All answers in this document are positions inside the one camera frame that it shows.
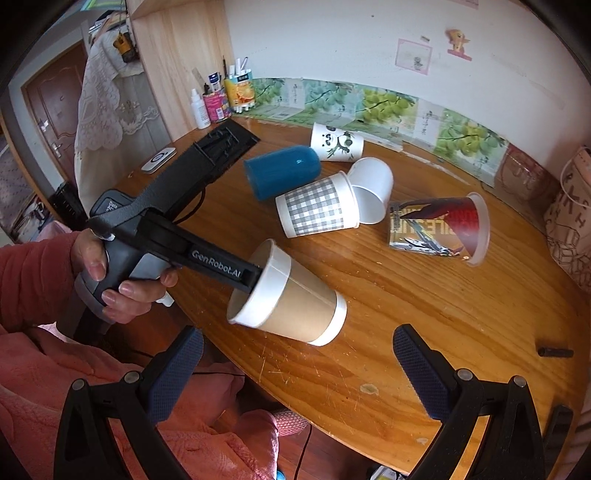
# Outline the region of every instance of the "white container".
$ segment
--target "white container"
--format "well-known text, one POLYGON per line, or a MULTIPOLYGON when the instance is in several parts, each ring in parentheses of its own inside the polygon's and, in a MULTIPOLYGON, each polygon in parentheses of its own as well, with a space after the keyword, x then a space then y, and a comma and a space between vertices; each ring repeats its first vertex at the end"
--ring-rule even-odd
POLYGON ((196 89, 193 89, 191 92, 191 108, 193 109, 193 115, 195 116, 195 121, 197 122, 197 128, 199 130, 203 130, 212 124, 209 115, 207 114, 205 102, 196 89))
POLYGON ((310 146, 321 160, 354 162, 363 156, 363 142, 358 133, 314 124, 310 146))
POLYGON ((347 176, 359 205, 360 223, 373 225, 384 220, 394 186, 394 176, 387 163, 373 157, 362 158, 347 176))
POLYGON ((275 199, 287 238, 359 226, 359 208, 353 187, 338 172, 275 199))

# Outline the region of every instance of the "round wooden table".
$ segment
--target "round wooden table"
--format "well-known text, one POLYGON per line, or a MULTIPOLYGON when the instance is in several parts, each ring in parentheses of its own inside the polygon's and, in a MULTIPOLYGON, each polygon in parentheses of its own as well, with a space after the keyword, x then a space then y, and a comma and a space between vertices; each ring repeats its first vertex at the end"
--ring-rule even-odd
MULTIPOLYGON (((310 141, 307 128, 239 121, 262 139, 245 158, 310 141)), ((201 136, 191 132, 174 146, 182 152, 201 136)), ((542 432, 558 403, 575 411, 576 424, 587 387, 589 302, 551 259, 542 234, 449 164, 445 167, 467 183, 376 145, 366 144, 364 155, 391 166, 393 199, 480 193, 492 224, 485 262, 472 268, 455 258, 391 250, 387 220, 287 239, 275 202, 254 198, 239 161, 207 187, 203 207, 183 226, 244 259, 274 238, 344 295, 345 325, 321 348, 229 325, 230 288, 188 268, 171 292, 180 307, 277 400, 340 442, 402 472, 412 470, 440 427, 427 417, 392 352, 392 334, 403 323, 412 324, 454 368, 469 368, 482 380, 525 377, 542 432), (540 358, 541 345, 570 348, 574 358, 540 358)), ((349 167, 323 162, 322 175, 349 167)), ((153 178, 137 171, 119 188, 135 195, 153 178)), ((464 478, 485 424, 481 418, 454 478, 464 478)))

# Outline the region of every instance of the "decorative wall border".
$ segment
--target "decorative wall border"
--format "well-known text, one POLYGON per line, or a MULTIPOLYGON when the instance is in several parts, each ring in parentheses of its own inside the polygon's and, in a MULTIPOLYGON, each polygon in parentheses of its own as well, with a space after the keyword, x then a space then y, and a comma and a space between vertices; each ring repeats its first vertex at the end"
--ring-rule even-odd
POLYGON ((558 181, 507 139, 424 99, 368 85, 308 79, 253 80, 246 116, 311 127, 315 122, 416 145, 461 168, 544 231, 558 181))

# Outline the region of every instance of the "white bottle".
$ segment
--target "white bottle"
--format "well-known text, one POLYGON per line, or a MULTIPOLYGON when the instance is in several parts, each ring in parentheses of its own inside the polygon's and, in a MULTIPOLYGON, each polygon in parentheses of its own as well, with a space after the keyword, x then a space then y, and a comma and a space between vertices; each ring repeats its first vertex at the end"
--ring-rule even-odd
POLYGON ((198 94, 196 89, 193 89, 191 92, 191 108, 193 108, 193 115, 195 115, 195 121, 197 122, 197 128, 199 130, 203 130, 212 124, 209 116, 207 115, 207 107, 205 107, 205 102, 201 98, 201 95, 198 94))

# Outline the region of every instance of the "wooden cabinet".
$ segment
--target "wooden cabinet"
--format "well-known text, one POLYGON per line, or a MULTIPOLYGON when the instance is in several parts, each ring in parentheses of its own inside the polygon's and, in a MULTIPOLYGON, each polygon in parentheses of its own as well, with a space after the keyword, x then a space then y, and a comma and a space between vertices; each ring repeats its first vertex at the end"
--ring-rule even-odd
POLYGON ((138 50, 173 141, 197 128, 191 89, 233 60, 223 0, 129 0, 138 50))

